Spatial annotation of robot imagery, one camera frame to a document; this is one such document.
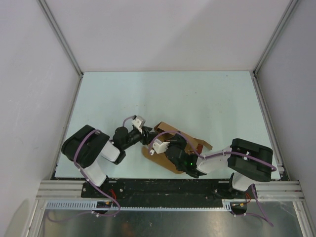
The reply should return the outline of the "brown cardboard paper box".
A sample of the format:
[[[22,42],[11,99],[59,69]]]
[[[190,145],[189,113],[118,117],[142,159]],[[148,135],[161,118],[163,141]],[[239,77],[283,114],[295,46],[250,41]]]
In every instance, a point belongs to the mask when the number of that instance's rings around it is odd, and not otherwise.
[[[153,145],[142,147],[142,155],[153,163],[175,174],[186,173],[194,178],[202,175],[196,161],[202,150],[213,147],[206,141],[194,138],[161,121],[154,127]]]

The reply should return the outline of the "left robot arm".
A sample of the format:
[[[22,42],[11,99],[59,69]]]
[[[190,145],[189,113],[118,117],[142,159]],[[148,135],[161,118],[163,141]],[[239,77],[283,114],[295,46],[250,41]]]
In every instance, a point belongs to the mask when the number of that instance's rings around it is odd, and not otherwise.
[[[146,146],[157,133],[147,126],[141,130],[135,126],[131,131],[121,126],[113,137],[85,125],[62,145],[61,153],[84,173],[92,185],[92,192],[102,198],[108,194],[109,185],[105,182],[107,174],[100,166],[101,158],[118,165],[125,158],[125,150],[140,142]]]

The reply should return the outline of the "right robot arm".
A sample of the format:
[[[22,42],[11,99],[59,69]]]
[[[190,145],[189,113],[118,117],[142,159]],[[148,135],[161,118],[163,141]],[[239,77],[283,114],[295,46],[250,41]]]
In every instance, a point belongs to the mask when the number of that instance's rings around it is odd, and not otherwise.
[[[178,171],[193,178],[207,175],[223,168],[233,173],[228,185],[228,193],[233,198],[241,197],[254,182],[270,182],[277,170],[272,165],[272,149],[243,139],[233,139],[226,148],[208,154],[185,151],[188,140],[179,132],[171,138],[165,156]]]

